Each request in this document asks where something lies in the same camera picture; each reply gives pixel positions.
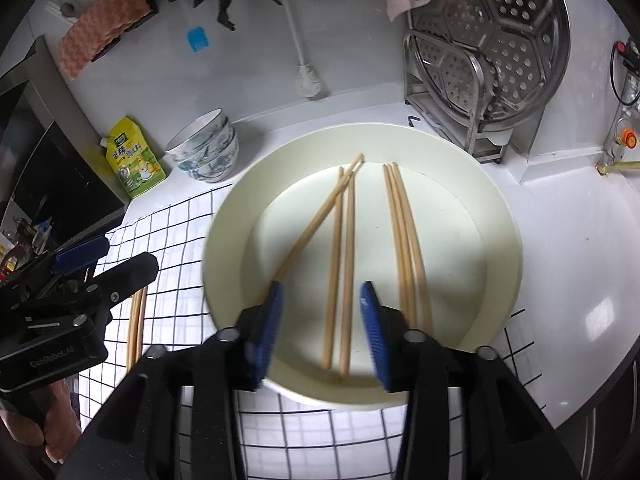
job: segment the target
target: stacked bowl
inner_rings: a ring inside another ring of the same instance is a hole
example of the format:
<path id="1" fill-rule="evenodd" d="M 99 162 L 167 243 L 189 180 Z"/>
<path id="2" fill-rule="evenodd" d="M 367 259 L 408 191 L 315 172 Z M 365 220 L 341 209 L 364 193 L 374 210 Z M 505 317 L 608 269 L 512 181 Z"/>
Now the stacked bowl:
<path id="1" fill-rule="evenodd" d="M 238 159 L 238 135 L 219 108 L 182 129 L 165 151 L 191 178 L 218 182 L 233 171 Z"/>

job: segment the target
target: perforated metal tray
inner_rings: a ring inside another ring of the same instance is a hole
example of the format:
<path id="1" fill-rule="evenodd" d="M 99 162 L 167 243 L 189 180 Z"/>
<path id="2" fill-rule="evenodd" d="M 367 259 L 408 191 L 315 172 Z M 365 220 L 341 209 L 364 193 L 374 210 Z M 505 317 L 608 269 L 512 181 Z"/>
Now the perforated metal tray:
<path id="1" fill-rule="evenodd" d="M 546 105 L 566 70 L 570 28 L 564 0 L 433 0 L 412 10 L 409 22 L 424 33 L 409 40 L 421 79 L 465 126 L 478 100 L 482 131 L 521 123 Z M 482 67 L 486 83 L 480 94 L 474 91 L 474 63 L 460 50 Z"/>

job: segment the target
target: white countertop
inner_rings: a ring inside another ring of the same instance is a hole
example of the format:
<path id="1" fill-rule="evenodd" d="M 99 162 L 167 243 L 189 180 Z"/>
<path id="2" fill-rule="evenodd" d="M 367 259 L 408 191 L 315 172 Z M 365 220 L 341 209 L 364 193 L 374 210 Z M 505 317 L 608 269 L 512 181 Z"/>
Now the white countertop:
<path id="1" fill-rule="evenodd" d="M 248 166 L 297 136 L 349 122 L 407 124 L 414 114 L 409 106 L 393 104 L 274 130 L 273 117 L 236 124 L 241 156 L 231 179 L 209 185 L 173 171 L 132 201 L 125 223 L 208 189 L 219 189 L 216 211 Z M 423 121 L 415 124 L 434 134 Z M 518 316 L 520 326 L 510 337 L 534 344 L 516 362 L 526 355 L 529 367 L 542 373 L 528 389 L 558 426 L 597 391 L 640 335 L 640 284 L 633 279 L 640 262 L 634 236 L 640 202 L 624 177 L 602 177 L 593 168 L 519 184 L 504 165 L 482 167 L 504 193 L 522 235 L 524 272 L 514 311 L 526 309 L 526 316 Z M 502 350 L 504 341 L 495 344 Z M 514 350 L 523 346 L 510 344 Z"/>

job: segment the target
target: black cable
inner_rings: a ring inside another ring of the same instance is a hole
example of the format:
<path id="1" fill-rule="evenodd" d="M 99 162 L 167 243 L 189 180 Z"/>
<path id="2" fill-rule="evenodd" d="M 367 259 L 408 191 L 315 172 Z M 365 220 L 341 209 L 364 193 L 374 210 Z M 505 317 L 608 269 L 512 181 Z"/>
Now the black cable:
<path id="1" fill-rule="evenodd" d="M 620 98 L 620 96 L 618 95 L 618 91 L 616 90 L 616 84 L 613 82 L 613 59 L 615 55 L 616 55 L 616 44 L 614 43 L 611 49 L 611 59 L 609 60 L 609 78 L 611 79 L 611 88 L 613 89 L 613 95 L 616 96 L 616 99 L 620 102 L 620 104 L 623 104 L 625 106 L 633 106 L 638 102 L 638 99 L 640 98 L 640 89 L 636 92 L 636 97 L 634 97 L 634 99 L 631 102 L 625 103 Z"/>

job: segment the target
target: bowl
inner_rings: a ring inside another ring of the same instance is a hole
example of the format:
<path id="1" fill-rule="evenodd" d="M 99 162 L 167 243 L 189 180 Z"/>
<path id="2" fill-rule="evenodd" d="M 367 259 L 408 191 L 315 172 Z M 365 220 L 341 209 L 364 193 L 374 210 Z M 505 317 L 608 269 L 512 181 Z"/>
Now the bowl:
<path id="1" fill-rule="evenodd" d="M 233 135 L 235 135 L 235 131 L 227 120 L 220 131 L 210 136 L 207 142 L 187 158 L 178 162 L 178 168 L 183 171 L 196 170 L 214 160 L 229 145 Z"/>
<path id="2" fill-rule="evenodd" d="M 183 128 L 171 139 L 164 150 L 171 155 L 176 163 L 182 162 L 209 142 L 210 138 L 222 129 L 227 120 L 221 108 L 212 110 Z"/>
<path id="3" fill-rule="evenodd" d="M 522 244 L 507 203 L 481 165 L 434 135 L 394 124 L 333 126 L 292 140 L 235 184 L 210 226 L 203 284 L 214 325 L 233 326 L 261 301 L 275 270 L 357 153 L 355 261 L 350 375 L 319 364 L 324 338 L 333 214 L 282 281 L 283 316 L 265 382 L 305 404 L 367 410 L 406 402 L 385 392 L 374 371 L 358 309 L 371 280 L 382 304 L 398 307 L 398 271 L 382 164 L 396 161 L 408 193 L 426 267 L 434 336 L 464 351 L 490 344 L 518 295 Z M 339 288 L 342 297 L 342 286 Z"/>
<path id="4" fill-rule="evenodd" d="M 233 171 L 234 164 L 238 160 L 238 151 L 238 134 L 233 132 L 228 145 L 215 158 L 187 173 L 191 178 L 205 182 L 213 183 L 225 180 Z"/>

